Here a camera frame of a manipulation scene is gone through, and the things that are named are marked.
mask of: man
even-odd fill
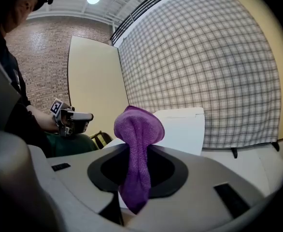
[[[26,85],[19,71],[16,58],[9,52],[4,37],[25,22],[27,16],[38,10],[44,0],[1,0],[0,5],[0,63],[12,80],[11,85],[21,99],[13,109],[5,130],[21,137],[27,144],[40,147],[46,157],[73,155],[96,150],[93,141],[83,135],[61,138],[52,134],[58,127],[52,115],[45,114],[31,105],[26,95]]]

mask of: yellow wall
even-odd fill
[[[128,106],[118,49],[73,36],[68,68],[72,106],[94,115],[86,134],[103,131],[114,137],[114,121]]]
[[[263,0],[238,0],[259,24],[274,55],[281,85],[279,139],[283,138],[283,29]]]

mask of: white ceiling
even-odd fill
[[[88,4],[86,0],[54,0],[53,4],[45,4],[28,17],[37,18],[53,15],[77,16],[94,19],[107,24],[119,26],[144,0],[100,0],[97,4]]]

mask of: purple cloth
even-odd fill
[[[130,147],[127,177],[119,192],[130,211],[137,214],[147,203],[151,188],[147,146],[164,138],[164,127],[153,114],[128,106],[115,120],[114,134]]]

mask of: plaid backdrop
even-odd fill
[[[170,0],[133,29],[119,54],[131,105],[204,108],[204,147],[277,140],[276,63],[237,0]]]

